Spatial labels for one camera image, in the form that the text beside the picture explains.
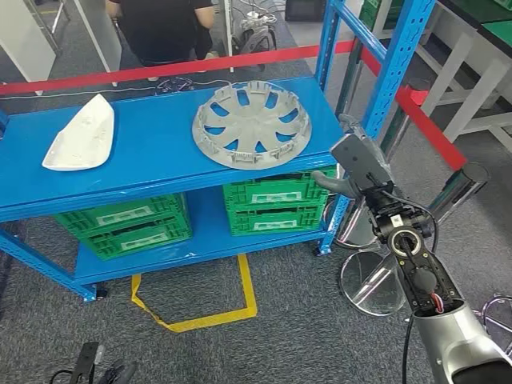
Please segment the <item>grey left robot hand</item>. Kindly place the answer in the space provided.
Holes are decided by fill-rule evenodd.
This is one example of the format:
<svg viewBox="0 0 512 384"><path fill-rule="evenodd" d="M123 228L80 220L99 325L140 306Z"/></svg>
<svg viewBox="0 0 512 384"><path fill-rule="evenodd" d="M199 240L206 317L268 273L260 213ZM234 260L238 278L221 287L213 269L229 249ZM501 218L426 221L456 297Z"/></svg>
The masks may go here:
<svg viewBox="0 0 512 384"><path fill-rule="evenodd" d="M122 360L118 360L106 370L98 384L128 384L138 368L137 362L131 362L128 365Z"/></svg>

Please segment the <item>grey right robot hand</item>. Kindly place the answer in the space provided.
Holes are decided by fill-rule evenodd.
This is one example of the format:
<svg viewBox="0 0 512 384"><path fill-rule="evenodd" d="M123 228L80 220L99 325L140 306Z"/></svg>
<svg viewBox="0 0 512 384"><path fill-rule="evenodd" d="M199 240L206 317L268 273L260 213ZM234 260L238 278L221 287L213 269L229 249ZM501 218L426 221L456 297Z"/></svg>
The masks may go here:
<svg viewBox="0 0 512 384"><path fill-rule="evenodd" d="M365 190L386 186L393 181L390 165L360 122L348 114L341 114L339 122L344 133L330 153L345 172L344 178L329 178L317 170L312 177L319 186L347 198L355 199Z"/></svg>

